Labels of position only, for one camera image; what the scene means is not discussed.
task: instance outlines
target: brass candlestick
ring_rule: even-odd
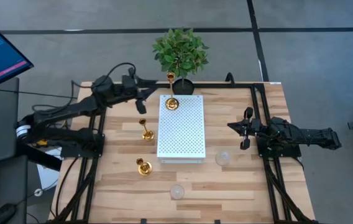
[[[153,140],[154,132],[152,130],[146,129],[146,119],[144,119],[144,118],[140,119],[139,124],[145,128],[144,132],[142,133],[142,139],[145,141]]]
[[[143,158],[137,159],[138,171],[141,175],[149,175],[153,169],[149,162],[144,162]]]
[[[167,79],[170,82],[171,98],[165,102],[165,106],[169,110],[175,110],[179,107],[179,101],[173,97],[172,83],[174,82],[175,74],[172,72],[167,73]]]

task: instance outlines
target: perforated board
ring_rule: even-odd
[[[206,157],[201,95],[176,95],[179,107],[168,110],[170,95],[160,95],[157,157],[164,163],[200,163]]]

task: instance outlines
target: wooden table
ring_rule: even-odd
[[[271,116],[290,120],[281,85],[265,83]],[[252,105],[249,89],[203,88],[195,95],[204,97],[206,159],[202,164],[161,164],[156,156],[157,137],[145,142],[141,138],[140,118],[147,119],[147,128],[157,132],[159,95],[169,94],[158,89],[145,102],[147,114],[139,114],[135,101],[121,103],[106,113],[104,134],[106,143],[98,171],[91,204],[91,223],[272,223],[264,165],[258,156],[255,139],[248,150],[240,150],[242,139],[226,123],[242,120],[243,112]],[[81,89],[78,100],[91,94]],[[260,114],[264,115],[259,93]],[[72,129],[88,126],[89,118],[75,118]],[[228,151],[229,165],[221,167],[215,155]],[[149,176],[138,173],[138,157],[151,162],[154,171]],[[60,180],[73,159],[63,161]],[[291,158],[281,158],[287,192],[301,211],[314,219],[313,209],[302,167]],[[60,197],[60,210],[76,190],[81,159],[71,169]],[[178,184],[185,190],[181,200],[172,200],[171,186]],[[55,209],[56,195],[52,204]],[[278,211],[283,210],[278,193]],[[79,218],[83,216],[85,195],[80,203]]]

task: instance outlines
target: gray concrete floor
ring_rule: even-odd
[[[353,0],[254,0],[259,27],[353,27]],[[246,1],[0,0],[1,30],[250,27]],[[20,75],[21,90],[70,94],[70,80],[90,81],[115,64],[137,65],[142,78],[164,80],[151,43],[160,34],[7,35],[35,68]],[[251,33],[201,34],[209,65],[192,80],[259,81]],[[353,223],[353,32],[261,33],[270,81],[282,82],[292,121],[302,128],[332,127],[343,148],[303,146],[303,163],[316,218]],[[117,80],[125,73],[117,70]],[[66,99],[21,95],[19,117],[31,105]],[[28,211],[41,222],[52,194]]]

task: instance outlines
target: green leaves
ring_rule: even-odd
[[[174,72],[177,77],[186,78],[188,73],[196,74],[198,68],[204,70],[208,63],[207,53],[201,37],[194,36],[193,29],[183,31],[170,29],[163,37],[155,39],[154,59],[158,60],[163,72]]]
[[[165,56],[164,56],[164,59],[165,59],[166,61],[168,61],[168,62],[173,62],[173,61],[174,61],[174,59],[172,59],[172,57],[169,56],[169,55],[165,55]]]

